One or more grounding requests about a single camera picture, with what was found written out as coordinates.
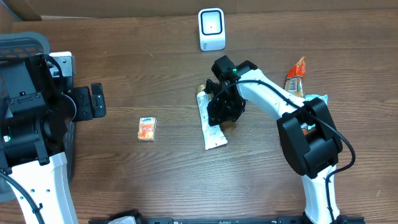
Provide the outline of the small orange tissue packet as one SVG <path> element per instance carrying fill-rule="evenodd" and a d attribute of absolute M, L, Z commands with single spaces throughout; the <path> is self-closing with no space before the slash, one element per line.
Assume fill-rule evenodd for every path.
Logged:
<path fill-rule="evenodd" d="M 137 138 L 140 141 L 154 141 L 157 120 L 155 117 L 140 118 Z"/>

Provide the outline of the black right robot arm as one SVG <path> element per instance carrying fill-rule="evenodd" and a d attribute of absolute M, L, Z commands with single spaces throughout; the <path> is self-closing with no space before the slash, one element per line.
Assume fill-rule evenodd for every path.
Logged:
<path fill-rule="evenodd" d="M 307 223 L 336 223 L 340 211 L 335 200 L 332 172 L 343 146 L 326 103 L 307 101 L 270 81 L 252 62 L 235 65 L 227 56 L 215 60 L 205 92 L 208 124 L 235 122 L 250 101 L 276 121 L 280 145 L 288 165 L 301 176 Z"/>

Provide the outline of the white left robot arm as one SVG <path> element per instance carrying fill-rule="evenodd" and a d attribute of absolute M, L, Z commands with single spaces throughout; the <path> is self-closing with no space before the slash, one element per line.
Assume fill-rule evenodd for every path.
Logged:
<path fill-rule="evenodd" d="M 76 223 L 69 188 L 75 124 L 103 118 L 100 83 L 75 87 L 70 52 L 1 60 L 1 178 L 26 223 Z"/>

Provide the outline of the teal wet wipes packet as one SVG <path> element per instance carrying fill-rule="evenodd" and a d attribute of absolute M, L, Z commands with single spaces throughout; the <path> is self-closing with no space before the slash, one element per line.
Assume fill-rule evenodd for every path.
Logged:
<path fill-rule="evenodd" d="M 328 105 L 328 95 L 317 95 L 317 94 L 305 95 L 305 99 L 307 101 L 311 101 L 315 98 L 321 99 L 326 105 Z"/>

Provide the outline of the white tube gold cap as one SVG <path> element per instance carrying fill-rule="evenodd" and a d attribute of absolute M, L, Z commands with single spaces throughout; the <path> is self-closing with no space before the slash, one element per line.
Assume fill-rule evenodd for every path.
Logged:
<path fill-rule="evenodd" d="M 212 100 L 213 95 L 205 92 L 205 85 L 199 85 L 196 90 L 196 98 L 201 120 L 201 128 L 203 132 L 205 149 L 214 149 L 224 146 L 228 143 L 224 133 L 219 125 L 210 126 L 207 106 Z"/>

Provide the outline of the red spaghetti packet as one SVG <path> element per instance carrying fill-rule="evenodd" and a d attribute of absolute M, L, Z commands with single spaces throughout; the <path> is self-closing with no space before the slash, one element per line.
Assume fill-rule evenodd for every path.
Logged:
<path fill-rule="evenodd" d="M 285 91 L 303 98 L 303 79 L 306 74 L 305 57 L 302 57 L 288 72 L 285 81 Z"/>

